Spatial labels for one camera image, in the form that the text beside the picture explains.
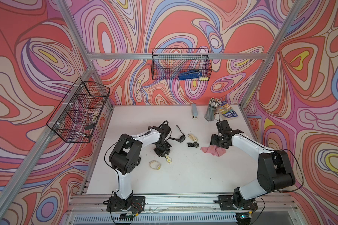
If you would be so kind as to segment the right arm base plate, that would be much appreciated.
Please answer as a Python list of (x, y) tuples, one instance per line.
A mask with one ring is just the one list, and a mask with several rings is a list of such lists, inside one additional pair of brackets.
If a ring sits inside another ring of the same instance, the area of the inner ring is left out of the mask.
[(222, 211), (256, 211), (258, 205), (254, 199), (245, 200), (238, 195), (219, 195), (214, 203), (219, 204)]

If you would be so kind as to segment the black rugged digital watch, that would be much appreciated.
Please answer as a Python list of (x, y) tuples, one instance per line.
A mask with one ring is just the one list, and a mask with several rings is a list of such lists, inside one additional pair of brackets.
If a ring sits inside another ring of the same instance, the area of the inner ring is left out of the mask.
[(176, 125), (176, 127), (179, 129), (180, 133), (182, 134), (181, 137), (179, 138), (173, 138), (173, 137), (169, 137), (169, 140), (173, 140), (179, 143), (184, 142), (184, 140), (186, 139), (185, 134), (181, 131), (180, 127), (178, 125)]

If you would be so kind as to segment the beige looped watch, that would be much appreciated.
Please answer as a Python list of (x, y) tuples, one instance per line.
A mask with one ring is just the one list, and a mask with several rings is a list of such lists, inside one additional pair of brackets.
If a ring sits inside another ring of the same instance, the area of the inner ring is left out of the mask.
[(160, 170), (161, 163), (156, 160), (152, 160), (149, 162), (149, 167), (154, 170)]
[(194, 141), (194, 142), (197, 142), (197, 141), (198, 141), (198, 138), (197, 138), (195, 135), (193, 135), (193, 134), (188, 134), (188, 137), (189, 137), (192, 141)]

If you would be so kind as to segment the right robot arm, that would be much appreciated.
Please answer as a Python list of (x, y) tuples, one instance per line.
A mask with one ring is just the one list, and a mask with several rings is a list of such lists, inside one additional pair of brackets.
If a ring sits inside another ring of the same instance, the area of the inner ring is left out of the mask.
[(234, 190), (232, 202), (237, 207), (257, 197), (295, 184), (295, 176), (288, 154), (275, 151), (244, 135), (239, 129), (232, 129), (227, 121), (216, 123), (218, 134), (213, 134), (210, 144), (229, 149), (237, 147), (257, 162), (257, 176), (252, 182)]

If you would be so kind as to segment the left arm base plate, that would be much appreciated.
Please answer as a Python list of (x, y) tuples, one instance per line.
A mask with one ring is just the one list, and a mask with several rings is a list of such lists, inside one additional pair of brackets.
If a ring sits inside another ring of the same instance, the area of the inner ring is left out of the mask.
[(142, 212), (145, 209), (146, 198), (144, 196), (128, 197), (124, 200), (118, 196), (110, 197), (107, 202), (107, 212)]

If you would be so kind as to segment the pink cloth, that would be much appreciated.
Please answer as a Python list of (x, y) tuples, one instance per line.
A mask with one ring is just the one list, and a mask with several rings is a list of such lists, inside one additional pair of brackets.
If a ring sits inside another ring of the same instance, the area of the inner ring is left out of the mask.
[(201, 147), (201, 151), (205, 154), (211, 154), (217, 157), (221, 157), (226, 153), (226, 149), (215, 145), (210, 145), (209, 147)]

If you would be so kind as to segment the beige strap yellow dial watch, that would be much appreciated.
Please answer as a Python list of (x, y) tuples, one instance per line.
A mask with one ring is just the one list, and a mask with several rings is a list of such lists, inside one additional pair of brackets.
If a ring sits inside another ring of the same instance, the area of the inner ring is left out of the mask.
[(166, 158), (167, 163), (170, 164), (172, 162), (172, 159), (168, 156), (168, 154), (165, 154), (165, 158)]

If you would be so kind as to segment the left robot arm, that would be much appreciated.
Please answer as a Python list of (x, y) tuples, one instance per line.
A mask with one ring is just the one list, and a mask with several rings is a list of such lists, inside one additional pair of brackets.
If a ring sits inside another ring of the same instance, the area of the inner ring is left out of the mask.
[(120, 200), (129, 200), (132, 196), (130, 173), (135, 169), (140, 161), (142, 148), (153, 144), (154, 151), (159, 157), (166, 158), (168, 163), (172, 160), (169, 157), (171, 144), (167, 136), (171, 134), (168, 121), (164, 121), (159, 126), (148, 127), (148, 131), (138, 135), (123, 134), (115, 144), (109, 156), (111, 167), (118, 175), (118, 192), (116, 196)]

